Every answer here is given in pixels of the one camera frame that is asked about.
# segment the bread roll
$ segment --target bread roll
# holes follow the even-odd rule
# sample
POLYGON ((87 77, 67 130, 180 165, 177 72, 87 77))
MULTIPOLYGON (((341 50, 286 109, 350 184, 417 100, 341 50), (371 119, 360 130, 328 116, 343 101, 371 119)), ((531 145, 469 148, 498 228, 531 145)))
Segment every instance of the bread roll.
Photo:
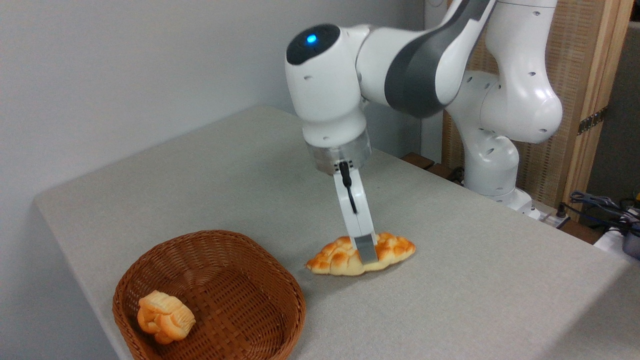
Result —
POLYGON ((187 337, 196 320, 191 310, 177 297, 154 290, 139 301, 138 324, 166 345, 187 337))
POLYGON ((368 271, 382 270, 408 258, 414 252, 415 245, 406 238, 396 237, 390 233, 380 233, 376 245, 378 262, 363 265, 360 254, 351 245, 351 239, 343 236, 325 246, 307 262, 306 268, 314 274, 354 276, 368 271))

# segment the cable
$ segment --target cable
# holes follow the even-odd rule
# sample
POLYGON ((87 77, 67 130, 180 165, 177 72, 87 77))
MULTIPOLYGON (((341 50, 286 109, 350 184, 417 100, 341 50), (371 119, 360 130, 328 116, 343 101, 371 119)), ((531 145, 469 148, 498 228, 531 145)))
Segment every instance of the cable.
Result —
POLYGON ((573 211, 574 213, 579 214, 580 216, 583 216, 583 217, 585 217, 585 218, 587 218, 587 219, 589 219, 591 221, 595 221, 595 222, 598 222, 600 224, 608 225, 610 227, 617 227, 621 231, 627 231, 627 232, 632 233, 633 235, 640 236, 640 231, 638 231, 637 229, 634 229, 632 227, 632 225, 627 225, 627 224, 629 224, 628 220, 627 221, 620 220, 619 222, 603 220, 601 218, 592 217, 591 215, 589 215, 589 214, 587 214, 587 213, 585 213, 583 211, 575 209, 575 208, 569 206, 565 202, 561 202, 560 205, 561 205, 561 207, 567 208, 567 209, 573 211))

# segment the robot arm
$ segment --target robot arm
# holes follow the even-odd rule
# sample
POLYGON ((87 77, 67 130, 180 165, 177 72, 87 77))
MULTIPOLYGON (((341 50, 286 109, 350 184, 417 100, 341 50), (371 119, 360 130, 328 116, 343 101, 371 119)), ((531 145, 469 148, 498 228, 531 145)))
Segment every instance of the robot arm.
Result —
POLYGON ((458 93, 467 60, 495 0, 455 0, 427 31, 323 24, 287 47, 285 72, 316 167, 334 177, 342 215, 363 263, 376 236, 359 168, 371 155, 362 109, 375 101, 416 117, 458 93))
POLYGON ((545 68, 556 1, 499 1, 486 32, 499 75, 466 72, 447 107, 465 148, 465 187, 533 218, 531 197, 516 188, 520 159, 511 140, 543 142, 562 120, 545 68))

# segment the brown basket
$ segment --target brown basket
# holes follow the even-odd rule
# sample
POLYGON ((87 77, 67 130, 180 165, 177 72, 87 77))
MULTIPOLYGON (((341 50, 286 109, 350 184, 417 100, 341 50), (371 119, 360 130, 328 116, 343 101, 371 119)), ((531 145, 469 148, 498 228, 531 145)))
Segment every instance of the brown basket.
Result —
POLYGON ((260 245, 230 231, 199 231, 155 246, 124 274, 113 316, 135 359, 285 359, 305 322, 294 277, 260 245), (196 324, 186 339, 156 343, 136 319, 158 290, 180 299, 196 324))

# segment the table surface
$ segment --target table surface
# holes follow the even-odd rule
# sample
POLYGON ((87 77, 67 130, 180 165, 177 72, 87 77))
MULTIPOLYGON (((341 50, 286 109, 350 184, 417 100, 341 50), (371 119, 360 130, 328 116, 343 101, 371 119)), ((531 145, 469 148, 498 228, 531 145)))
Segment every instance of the table surface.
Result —
POLYGON ((253 238, 299 282, 292 359, 640 359, 640 268, 380 151, 361 174, 377 231, 417 252, 359 277, 304 268, 346 233, 293 115, 252 108, 36 197, 122 359, 117 282, 178 235, 253 238))

